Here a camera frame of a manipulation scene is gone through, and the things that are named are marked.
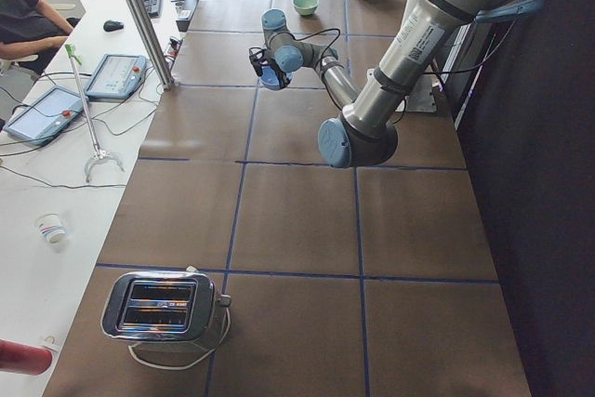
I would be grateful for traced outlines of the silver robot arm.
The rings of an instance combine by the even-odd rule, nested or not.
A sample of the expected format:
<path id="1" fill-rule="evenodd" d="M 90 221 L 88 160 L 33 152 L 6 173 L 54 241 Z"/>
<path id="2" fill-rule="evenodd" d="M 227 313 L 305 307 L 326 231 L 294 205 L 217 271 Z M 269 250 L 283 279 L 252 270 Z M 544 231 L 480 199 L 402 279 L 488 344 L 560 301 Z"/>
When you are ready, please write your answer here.
<path id="1" fill-rule="evenodd" d="M 328 47 L 297 40 L 280 9 L 263 13 L 264 46 L 250 55 L 258 77 L 270 73 L 270 89 L 283 89 L 302 67 L 316 71 L 330 98 L 339 106 L 336 118 L 318 131 L 319 152 L 335 168 L 379 165 L 398 145 L 391 121 L 436 53 L 459 27 L 478 22 L 514 20 L 531 14 L 545 0 L 407 0 L 399 32 L 362 87 L 346 75 Z"/>

